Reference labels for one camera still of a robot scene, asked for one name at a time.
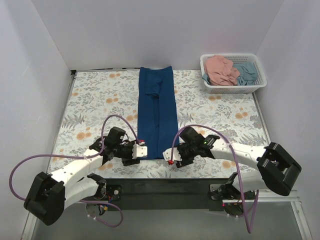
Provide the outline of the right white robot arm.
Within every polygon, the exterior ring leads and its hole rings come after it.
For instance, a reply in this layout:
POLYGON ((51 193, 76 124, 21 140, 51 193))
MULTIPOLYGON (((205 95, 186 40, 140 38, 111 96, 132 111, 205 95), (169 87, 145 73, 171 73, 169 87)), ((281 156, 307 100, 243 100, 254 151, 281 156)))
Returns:
POLYGON ((222 134, 204 137, 193 126, 183 127, 175 136, 182 143, 163 152, 163 157, 178 168, 193 164, 196 156, 228 160, 253 170, 242 174, 232 173, 227 182, 211 193, 216 200, 245 198, 247 192, 271 190, 280 196, 288 196, 302 171, 298 162, 278 143, 268 146, 252 146, 230 143, 222 134))

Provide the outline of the dark blue t shirt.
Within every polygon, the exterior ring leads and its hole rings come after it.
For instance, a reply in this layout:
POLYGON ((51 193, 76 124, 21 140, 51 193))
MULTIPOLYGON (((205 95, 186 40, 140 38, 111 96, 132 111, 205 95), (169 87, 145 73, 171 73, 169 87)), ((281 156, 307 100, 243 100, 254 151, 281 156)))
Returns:
POLYGON ((147 160, 163 157, 163 152, 179 144, 179 131, 171 66, 163 69, 141 67, 138 82, 137 133, 147 146, 147 160))

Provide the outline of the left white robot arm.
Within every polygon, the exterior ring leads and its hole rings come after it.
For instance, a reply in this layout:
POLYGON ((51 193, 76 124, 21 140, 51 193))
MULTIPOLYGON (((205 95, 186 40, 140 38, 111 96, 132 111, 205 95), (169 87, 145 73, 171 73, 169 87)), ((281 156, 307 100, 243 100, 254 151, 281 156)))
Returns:
POLYGON ((114 189, 107 180, 93 171, 113 158, 124 166, 139 164, 148 155, 142 140, 125 139, 126 131, 112 127, 106 136, 99 137, 76 159, 51 173, 41 172, 34 178, 23 207, 45 225, 55 223, 69 206, 87 200, 104 214, 109 201, 114 199, 114 189))

